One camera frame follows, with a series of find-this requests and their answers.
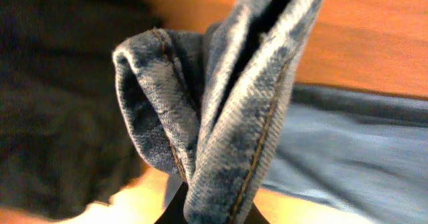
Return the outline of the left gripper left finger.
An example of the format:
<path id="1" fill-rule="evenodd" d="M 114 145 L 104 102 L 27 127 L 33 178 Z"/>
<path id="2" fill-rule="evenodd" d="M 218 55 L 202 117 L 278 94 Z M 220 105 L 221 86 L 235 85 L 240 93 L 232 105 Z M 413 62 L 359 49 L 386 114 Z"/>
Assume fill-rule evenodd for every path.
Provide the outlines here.
<path id="1" fill-rule="evenodd" d="M 187 191 L 187 184 L 182 183 L 164 213 L 154 224 L 187 224 L 183 213 Z"/>

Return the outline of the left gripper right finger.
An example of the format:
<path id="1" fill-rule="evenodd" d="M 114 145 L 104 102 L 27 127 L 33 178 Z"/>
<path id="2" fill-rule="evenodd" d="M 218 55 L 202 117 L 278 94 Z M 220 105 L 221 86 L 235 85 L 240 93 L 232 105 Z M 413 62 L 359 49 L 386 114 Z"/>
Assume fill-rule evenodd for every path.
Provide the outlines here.
<path id="1" fill-rule="evenodd" d="M 253 203 L 243 224 L 270 224 L 270 222 L 261 214 L 257 206 Z"/>

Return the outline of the blue denim jeans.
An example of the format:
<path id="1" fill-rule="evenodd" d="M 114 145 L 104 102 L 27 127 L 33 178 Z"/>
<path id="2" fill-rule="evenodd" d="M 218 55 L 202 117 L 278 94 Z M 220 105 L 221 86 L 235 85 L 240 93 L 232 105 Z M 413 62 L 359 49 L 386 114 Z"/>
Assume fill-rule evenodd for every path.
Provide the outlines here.
<path id="1" fill-rule="evenodd" d="M 205 34 L 152 29 L 112 59 L 128 133 L 187 184 L 188 223 L 243 223 L 269 170 L 288 195 L 427 222 L 427 103 L 294 77 L 323 0 L 238 0 Z"/>

